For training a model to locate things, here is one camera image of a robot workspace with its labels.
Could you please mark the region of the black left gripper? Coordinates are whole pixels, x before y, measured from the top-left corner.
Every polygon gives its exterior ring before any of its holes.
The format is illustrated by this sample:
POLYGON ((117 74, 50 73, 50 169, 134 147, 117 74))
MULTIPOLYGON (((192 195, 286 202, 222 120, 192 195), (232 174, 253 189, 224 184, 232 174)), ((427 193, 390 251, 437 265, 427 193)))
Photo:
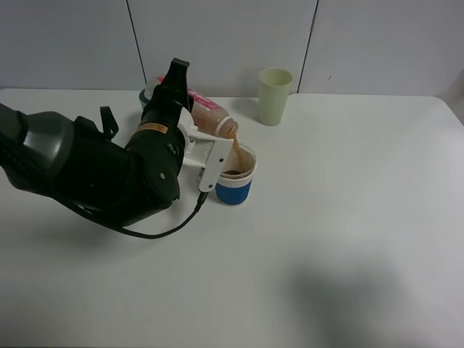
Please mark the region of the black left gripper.
POLYGON ((154 87, 141 122, 125 146, 129 170, 180 170, 186 140, 178 123, 182 111, 191 110, 189 65, 173 58, 161 85, 154 87))

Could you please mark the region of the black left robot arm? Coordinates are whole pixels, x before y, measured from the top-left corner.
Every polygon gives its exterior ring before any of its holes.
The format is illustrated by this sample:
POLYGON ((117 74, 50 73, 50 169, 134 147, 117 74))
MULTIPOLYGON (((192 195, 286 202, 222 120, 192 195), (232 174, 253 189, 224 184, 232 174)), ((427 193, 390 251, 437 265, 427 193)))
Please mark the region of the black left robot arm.
POLYGON ((186 146, 178 129, 190 108, 189 64, 173 59, 125 146, 109 107, 101 127, 57 112, 27 115, 1 107, 1 166, 17 189, 81 207, 102 223, 127 226, 167 209, 180 196, 186 146))

